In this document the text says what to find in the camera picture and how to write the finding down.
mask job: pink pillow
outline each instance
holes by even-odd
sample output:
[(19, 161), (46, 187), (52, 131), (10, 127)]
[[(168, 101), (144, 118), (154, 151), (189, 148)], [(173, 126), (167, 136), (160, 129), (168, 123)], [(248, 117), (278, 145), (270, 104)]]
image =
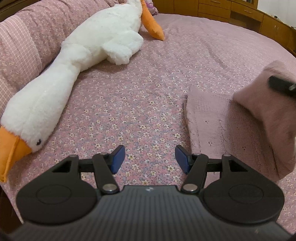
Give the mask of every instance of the pink pillow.
[(105, 2), (108, 3), (110, 7), (113, 7), (115, 4), (119, 4), (118, 0), (105, 0)]
[(296, 163), (296, 100), (268, 87), (268, 79), (273, 75), (296, 83), (285, 65), (274, 61), (250, 85), (236, 92), (233, 99), (263, 122), (277, 172), (284, 178), (294, 170)]
[(62, 41), (108, 7), (105, 0), (42, 0), (0, 23), (0, 117), (9, 99), (56, 57)]

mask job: stuffed toy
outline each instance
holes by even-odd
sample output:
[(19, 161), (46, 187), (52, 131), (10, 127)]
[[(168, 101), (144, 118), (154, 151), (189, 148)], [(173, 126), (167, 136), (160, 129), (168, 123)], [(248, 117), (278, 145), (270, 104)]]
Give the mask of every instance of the stuffed toy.
[(151, 36), (164, 40), (144, 0), (127, 0), (95, 13), (61, 45), (52, 64), (8, 102), (0, 127), (0, 181), (14, 163), (44, 145), (57, 125), (79, 73), (104, 59), (128, 64), (143, 44), (141, 19)]
[(158, 10), (156, 7), (154, 7), (153, 2), (151, 0), (145, 0), (145, 3), (152, 16), (155, 16), (158, 14)]

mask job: drawer handle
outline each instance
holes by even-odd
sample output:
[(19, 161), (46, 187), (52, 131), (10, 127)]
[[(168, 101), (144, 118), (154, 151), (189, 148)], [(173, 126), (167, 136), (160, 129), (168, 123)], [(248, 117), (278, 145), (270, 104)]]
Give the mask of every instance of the drawer handle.
[(245, 12), (249, 13), (249, 14), (253, 14), (252, 12), (248, 11), (248, 10), (244, 10)]

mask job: wooden furniture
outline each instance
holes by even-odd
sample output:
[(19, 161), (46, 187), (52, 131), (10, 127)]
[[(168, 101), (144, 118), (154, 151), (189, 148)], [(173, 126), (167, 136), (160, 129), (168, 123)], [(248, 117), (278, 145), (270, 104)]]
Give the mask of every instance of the wooden furniture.
[(14, 15), (19, 10), (36, 3), (40, 0), (1, 0), (0, 1), (0, 22)]
[(296, 30), (257, 9), (258, 0), (153, 0), (160, 13), (208, 18), (253, 30), (296, 57)]
[(0, 229), (9, 234), (21, 225), (8, 197), (0, 188)]

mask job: white wall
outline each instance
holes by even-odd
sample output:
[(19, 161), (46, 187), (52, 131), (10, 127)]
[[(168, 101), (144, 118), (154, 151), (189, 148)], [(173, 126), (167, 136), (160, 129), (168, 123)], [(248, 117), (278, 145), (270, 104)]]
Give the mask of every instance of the white wall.
[(259, 0), (258, 9), (296, 27), (296, 0)]

